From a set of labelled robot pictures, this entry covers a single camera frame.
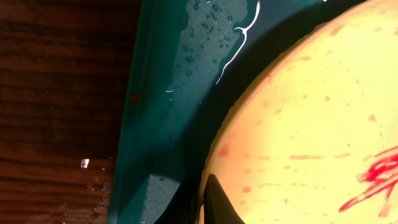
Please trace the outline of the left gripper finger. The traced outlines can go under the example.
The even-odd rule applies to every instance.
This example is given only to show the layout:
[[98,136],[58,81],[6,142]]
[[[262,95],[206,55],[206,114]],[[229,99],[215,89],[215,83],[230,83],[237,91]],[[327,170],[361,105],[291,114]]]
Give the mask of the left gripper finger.
[[208,176],[203,203],[204,224],[244,224],[214,174]]

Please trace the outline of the yellow plate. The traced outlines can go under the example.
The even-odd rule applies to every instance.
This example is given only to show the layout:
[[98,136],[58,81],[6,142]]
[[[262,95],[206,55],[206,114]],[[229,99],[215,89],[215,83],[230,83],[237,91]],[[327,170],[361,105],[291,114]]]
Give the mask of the yellow plate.
[[397,1],[324,23],[250,84],[211,145],[244,223],[397,222]]

